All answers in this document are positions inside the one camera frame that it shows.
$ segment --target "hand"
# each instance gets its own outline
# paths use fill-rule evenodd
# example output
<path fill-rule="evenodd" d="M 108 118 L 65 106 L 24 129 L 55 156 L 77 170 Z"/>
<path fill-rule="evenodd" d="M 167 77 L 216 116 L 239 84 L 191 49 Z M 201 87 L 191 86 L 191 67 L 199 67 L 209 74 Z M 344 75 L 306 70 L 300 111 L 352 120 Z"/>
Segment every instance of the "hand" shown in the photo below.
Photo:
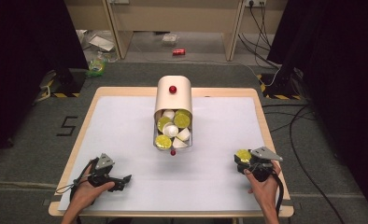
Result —
<path fill-rule="evenodd" d="M 272 164 L 274 165 L 276 174 L 279 175 L 281 169 L 277 165 L 277 162 L 272 161 Z M 265 223 L 278 223 L 276 213 L 277 182 L 271 175 L 265 181 L 259 182 L 249 170 L 245 170 L 245 175 L 251 185 L 248 193 L 254 193 L 254 197 L 263 212 Z"/>
<path fill-rule="evenodd" d="M 84 176 L 86 176 L 90 170 L 91 166 L 85 171 Z M 84 208 L 91 205 L 91 203 L 96 200 L 96 198 L 98 198 L 104 191 L 115 186 L 114 182 L 108 182 L 95 188 L 88 182 L 87 178 L 88 177 L 83 177 L 79 180 L 79 183 L 81 184 L 78 185 L 76 193 L 74 194 L 67 210 L 64 213 L 62 224 L 74 223 Z"/>

